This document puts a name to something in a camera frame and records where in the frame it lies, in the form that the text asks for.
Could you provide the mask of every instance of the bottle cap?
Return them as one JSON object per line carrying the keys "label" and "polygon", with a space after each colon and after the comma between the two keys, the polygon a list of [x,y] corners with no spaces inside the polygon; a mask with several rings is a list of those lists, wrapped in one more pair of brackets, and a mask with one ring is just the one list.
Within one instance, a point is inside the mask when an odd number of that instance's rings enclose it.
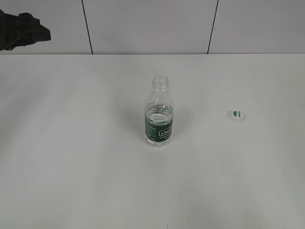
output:
{"label": "bottle cap", "polygon": [[241,122],[241,121],[245,120],[246,115],[241,111],[232,111],[231,112],[231,117],[234,121]]}
{"label": "bottle cap", "polygon": [[156,90],[166,90],[168,89],[168,79],[166,76],[158,75],[155,76],[152,81],[152,87]]}

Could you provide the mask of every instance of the black object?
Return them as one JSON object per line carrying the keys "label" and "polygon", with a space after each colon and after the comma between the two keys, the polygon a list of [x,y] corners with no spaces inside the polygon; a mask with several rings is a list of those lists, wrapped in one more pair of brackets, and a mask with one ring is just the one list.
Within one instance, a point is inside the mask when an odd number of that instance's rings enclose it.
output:
{"label": "black object", "polygon": [[29,13],[14,16],[0,10],[0,51],[51,40],[50,30]]}

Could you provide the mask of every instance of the plastic water bottle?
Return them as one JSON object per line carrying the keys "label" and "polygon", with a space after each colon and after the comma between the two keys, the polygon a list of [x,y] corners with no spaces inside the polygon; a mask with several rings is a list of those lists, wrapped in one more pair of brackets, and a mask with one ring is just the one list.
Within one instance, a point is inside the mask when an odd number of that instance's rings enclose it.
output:
{"label": "plastic water bottle", "polygon": [[146,141],[152,146],[163,146],[171,139],[173,124],[173,100],[167,77],[154,77],[152,88],[145,104]]}

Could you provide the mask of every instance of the water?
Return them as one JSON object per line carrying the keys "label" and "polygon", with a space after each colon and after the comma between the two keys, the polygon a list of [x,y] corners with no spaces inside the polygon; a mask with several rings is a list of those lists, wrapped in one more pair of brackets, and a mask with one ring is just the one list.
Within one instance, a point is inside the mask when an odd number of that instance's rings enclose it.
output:
{"label": "water", "polygon": [[[145,108],[145,119],[146,122],[157,126],[162,127],[164,125],[168,125],[173,120],[173,107],[169,104],[164,103],[150,103],[147,104]],[[156,142],[150,140],[146,136],[146,141],[153,146],[163,146],[170,141],[170,137],[162,142]]]}

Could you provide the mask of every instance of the white wall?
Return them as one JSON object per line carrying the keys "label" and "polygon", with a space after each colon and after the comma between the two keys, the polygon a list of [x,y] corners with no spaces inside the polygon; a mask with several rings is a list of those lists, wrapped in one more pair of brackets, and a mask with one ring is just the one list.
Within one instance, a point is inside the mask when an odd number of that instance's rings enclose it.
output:
{"label": "white wall", "polygon": [[94,53],[206,53],[216,0],[85,0]]}
{"label": "white wall", "polygon": [[[93,52],[207,53],[217,0],[84,0]],[[81,0],[2,0],[51,41],[7,53],[91,53]],[[305,52],[304,0],[219,0],[209,53]]]}
{"label": "white wall", "polygon": [[220,0],[210,53],[305,52],[304,0]]}

